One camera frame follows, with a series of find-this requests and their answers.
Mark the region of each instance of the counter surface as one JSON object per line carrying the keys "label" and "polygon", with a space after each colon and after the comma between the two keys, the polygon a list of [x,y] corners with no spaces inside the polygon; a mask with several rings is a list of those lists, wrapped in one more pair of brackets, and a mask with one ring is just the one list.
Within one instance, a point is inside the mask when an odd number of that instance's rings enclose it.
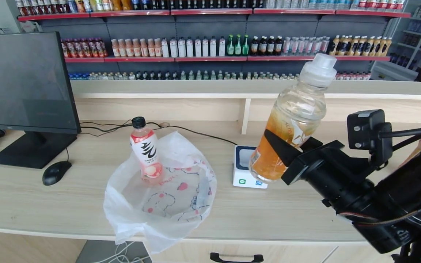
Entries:
{"label": "counter surface", "polygon": [[[236,122],[172,124],[221,136],[239,145],[257,145],[265,125],[250,122],[247,135],[240,135]],[[417,127],[421,125],[393,124],[393,130]],[[177,129],[157,130],[157,134],[162,137],[174,130]],[[321,203],[321,196],[307,183],[287,186],[277,182],[267,190],[234,187],[234,146],[185,130],[180,133],[204,153],[215,170],[218,183],[212,212],[187,239],[364,241],[352,226],[336,218],[333,209]],[[130,154],[129,134],[129,128],[102,137],[80,134],[68,148],[72,168],[52,186],[42,184],[43,170],[0,166],[0,232],[113,240],[113,230],[102,208],[103,196],[110,175]],[[20,135],[20,131],[10,131],[0,139],[0,150]],[[325,143],[340,140],[347,145],[346,124],[324,122],[314,137]],[[415,147],[416,143],[395,152],[389,166],[374,173],[372,180],[378,182],[391,173]],[[367,156],[364,151],[347,149],[346,152],[352,156]],[[63,152],[51,163],[66,160],[66,157]]]}

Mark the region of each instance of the drawer handle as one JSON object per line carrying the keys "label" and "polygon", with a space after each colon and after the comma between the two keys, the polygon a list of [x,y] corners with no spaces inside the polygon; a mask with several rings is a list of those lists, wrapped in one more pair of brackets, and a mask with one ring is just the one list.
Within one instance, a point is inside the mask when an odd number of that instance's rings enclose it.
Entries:
{"label": "drawer handle", "polygon": [[210,253],[210,260],[218,262],[218,263],[261,263],[264,261],[264,258],[262,257],[262,255],[254,255],[254,259],[253,261],[227,261],[227,260],[222,260],[219,256],[219,253],[215,253],[215,252],[211,252]]}

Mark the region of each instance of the drawer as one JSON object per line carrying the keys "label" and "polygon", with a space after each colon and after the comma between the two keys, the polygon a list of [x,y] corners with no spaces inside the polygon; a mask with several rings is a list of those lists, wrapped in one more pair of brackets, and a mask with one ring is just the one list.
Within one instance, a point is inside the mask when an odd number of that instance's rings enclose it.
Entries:
{"label": "drawer", "polygon": [[279,246],[223,243],[177,243],[162,253],[151,255],[152,262],[215,263],[212,252],[224,261],[251,262],[262,255],[264,263],[321,263],[335,246]]}

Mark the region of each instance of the white plastic bag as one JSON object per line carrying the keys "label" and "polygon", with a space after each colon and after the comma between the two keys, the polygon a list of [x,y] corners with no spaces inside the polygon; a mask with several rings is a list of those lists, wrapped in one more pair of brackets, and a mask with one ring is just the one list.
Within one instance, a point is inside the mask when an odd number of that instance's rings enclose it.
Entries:
{"label": "white plastic bag", "polygon": [[177,131],[159,139],[164,180],[147,187],[132,153],[111,176],[103,209],[115,230],[116,244],[138,232],[151,253],[160,253],[184,238],[209,215],[217,180],[204,155]]}

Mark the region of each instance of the black bottle cap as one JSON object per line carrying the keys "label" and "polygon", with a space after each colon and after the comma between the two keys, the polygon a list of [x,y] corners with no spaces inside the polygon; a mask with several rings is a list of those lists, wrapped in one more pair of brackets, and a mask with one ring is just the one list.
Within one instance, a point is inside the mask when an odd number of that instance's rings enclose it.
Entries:
{"label": "black bottle cap", "polygon": [[132,119],[132,127],[136,129],[145,127],[145,118],[144,117],[135,117]]}

